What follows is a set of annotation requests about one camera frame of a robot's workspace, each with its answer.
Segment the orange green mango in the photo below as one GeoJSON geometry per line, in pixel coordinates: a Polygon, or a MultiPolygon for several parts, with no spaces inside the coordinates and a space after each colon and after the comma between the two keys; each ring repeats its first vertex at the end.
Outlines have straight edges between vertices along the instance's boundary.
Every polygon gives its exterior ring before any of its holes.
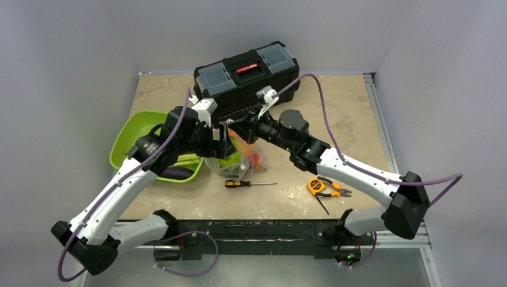
{"type": "Polygon", "coordinates": [[[255,154],[258,154],[258,145],[256,143],[248,144],[246,141],[244,141],[241,138],[237,138],[237,144],[239,151],[244,156],[252,156],[255,154]]]}

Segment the clear zip top bag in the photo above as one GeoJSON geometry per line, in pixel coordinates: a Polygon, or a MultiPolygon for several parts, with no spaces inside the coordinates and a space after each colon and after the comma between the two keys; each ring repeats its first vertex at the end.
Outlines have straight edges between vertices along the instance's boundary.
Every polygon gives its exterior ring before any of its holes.
{"type": "Polygon", "coordinates": [[[204,163],[218,176],[240,181],[249,173],[267,169],[267,157],[258,144],[247,144],[237,133],[228,129],[228,136],[236,152],[226,159],[205,158],[204,163]]]}

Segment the green leafy vegetable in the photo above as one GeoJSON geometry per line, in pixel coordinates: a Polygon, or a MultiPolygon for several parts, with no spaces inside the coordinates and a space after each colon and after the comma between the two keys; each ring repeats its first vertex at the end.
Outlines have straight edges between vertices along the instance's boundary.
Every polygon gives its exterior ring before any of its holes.
{"type": "Polygon", "coordinates": [[[246,174],[248,165],[245,164],[241,153],[236,152],[226,160],[218,160],[218,175],[224,178],[239,180],[246,174]]]}

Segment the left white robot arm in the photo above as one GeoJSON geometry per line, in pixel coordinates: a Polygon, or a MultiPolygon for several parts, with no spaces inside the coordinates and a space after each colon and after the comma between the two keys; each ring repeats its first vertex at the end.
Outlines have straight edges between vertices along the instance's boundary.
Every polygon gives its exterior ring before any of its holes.
{"type": "Polygon", "coordinates": [[[83,211],[53,225],[51,233],[63,245],[63,254],[98,275],[124,251],[148,242],[169,245],[183,237],[179,221],[166,210],[122,227],[115,223],[181,155],[224,159],[235,152],[225,122],[219,124],[219,137],[213,136],[208,108],[178,106],[170,111],[163,123],[136,140],[114,177],[83,211]]]}

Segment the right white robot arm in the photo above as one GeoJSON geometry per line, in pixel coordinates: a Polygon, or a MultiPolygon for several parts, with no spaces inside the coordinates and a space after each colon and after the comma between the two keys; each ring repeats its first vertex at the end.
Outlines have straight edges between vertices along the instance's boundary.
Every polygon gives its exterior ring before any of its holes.
{"type": "Polygon", "coordinates": [[[290,153],[295,167],[314,175],[342,182],[379,203],[364,210],[345,212],[336,226],[337,239],[350,243],[374,231],[390,231],[403,239],[415,238],[429,208],[429,198],[419,175],[405,176],[376,169],[342,155],[330,144],[309,133],[309,123],[300,111],[289,109],[275,120],[268,112],[253,110],[228,124],[245,142],[262,139],[290,153]]]}

